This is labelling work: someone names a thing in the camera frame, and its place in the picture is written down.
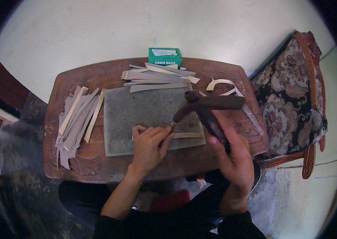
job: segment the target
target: green box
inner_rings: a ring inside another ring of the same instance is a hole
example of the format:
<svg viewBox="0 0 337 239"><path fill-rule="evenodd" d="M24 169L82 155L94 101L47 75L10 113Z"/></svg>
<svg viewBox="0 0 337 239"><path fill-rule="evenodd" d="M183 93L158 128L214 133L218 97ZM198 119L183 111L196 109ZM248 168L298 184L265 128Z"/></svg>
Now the green box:
<svg viewBox="0 0 337 239"><path fill-rule="evenodd" d="M149 48L149 63L156 65L173 65L182 62L182 55L178 48Z"/></svg>

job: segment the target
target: carved wooden table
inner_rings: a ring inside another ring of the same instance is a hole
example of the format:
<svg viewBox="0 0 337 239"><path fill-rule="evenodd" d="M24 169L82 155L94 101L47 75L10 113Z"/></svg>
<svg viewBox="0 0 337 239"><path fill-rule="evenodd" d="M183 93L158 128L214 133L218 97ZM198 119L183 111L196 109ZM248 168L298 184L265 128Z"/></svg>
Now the carved wooden table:
<svg viewBox="0 0 337 239"><path fill-rule="evenodd" d="M121 80L122 71L129 70L129 64L144 66L145 62L147 62L147 58L114 60L69 70L57 76L47 106L44 123L46 129L46 136L43 141L44 169L48 177L90 183L111 183L119 182L123 179L128 165L133 160L133 156L106 157L103 138L103 105L95 122L89 143L82 139L77 156L69 159L71 170L67 170L64 167L57 169L54 144L58 131L58 117L64 110L65 98L69 93L74 93L78 85L88 87L89 93L97 87L100 89L123 87L126 81ZM211 76L214 79L232 80L245 96L246 104L256 115L264 131L266 131L252 87L247 75L240 66L191 58L183 58L180 66L196 72L195 76L201 80L197 84L192 84L192 86L194 90L201 90L207 95L218 95L232 89L229 84L217 84L212 92L206 91L207 85L211 82ZM269 140L267 133L260 136L243 111L223 111L223 114L235 123L235 128L239 134L248 138L252 156L268 150ZM207 145L195 146L168 151L161 164L151 171L146 179L170 179L216 168L218 168L218 162L211 149Z"/></svg>

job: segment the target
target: red cushion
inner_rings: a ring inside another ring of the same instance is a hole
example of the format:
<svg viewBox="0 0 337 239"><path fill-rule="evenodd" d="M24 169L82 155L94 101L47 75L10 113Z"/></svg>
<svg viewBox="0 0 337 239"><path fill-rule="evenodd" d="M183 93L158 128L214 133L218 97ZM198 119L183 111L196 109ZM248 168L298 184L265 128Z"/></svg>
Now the red cushion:
<svg viewBox="0 0 337 239"><path fill-rule="evenodd" d="M170 196L155 197L152 199L150 212L165 213L180 208L190 202L190 192L180 191Z"/></svg>

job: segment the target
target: hand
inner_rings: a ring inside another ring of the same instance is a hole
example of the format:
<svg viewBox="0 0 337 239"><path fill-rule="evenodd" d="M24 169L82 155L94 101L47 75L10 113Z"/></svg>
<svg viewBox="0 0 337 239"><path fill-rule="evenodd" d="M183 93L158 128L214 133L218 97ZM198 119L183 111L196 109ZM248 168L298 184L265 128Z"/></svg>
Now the hand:
<svg viewBox="0 0 337 239"><path fill-rule="evenodd" d="M246 137L239 135L234 125L221 112L213 111L213 113L231 147L231 154L227 155L223 144L217 138L213 136L208 138L218 157L221 173L231 182L221 202L222 211L223 208L240 207L244 201L243 204L247 204L247 196L251 192L254 181L253 162Z"/></svg>
<svg viewBox="0 0 337 239"><path fill-rule="evenodd" d="M175 133L169 135L170 131L171 126L148 129L140 125L133 127L134 159L129 167L131 166L139 175L147 176L166 155L168 146L175 135ZM159 148L158 145L162 140L164 141Z"/></svg>

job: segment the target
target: sandpaper sheet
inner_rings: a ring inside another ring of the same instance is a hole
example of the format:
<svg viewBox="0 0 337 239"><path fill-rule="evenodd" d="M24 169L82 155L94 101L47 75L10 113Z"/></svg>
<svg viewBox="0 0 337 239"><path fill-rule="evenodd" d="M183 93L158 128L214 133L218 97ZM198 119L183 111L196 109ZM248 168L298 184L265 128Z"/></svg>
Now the sandpaper sheet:
<svg viewBox="0 0 337 239"><path fill-rule="evenodd" d="M129 87L109 89L104 95L103 131L106 156L132 155L131 129L166 127L175 112L185 103L186 88L155 89L130 93ZM186 116L175 131L201 133L202 138L173 139L169 150L204 145L203 127L195 112Z"/></svg>

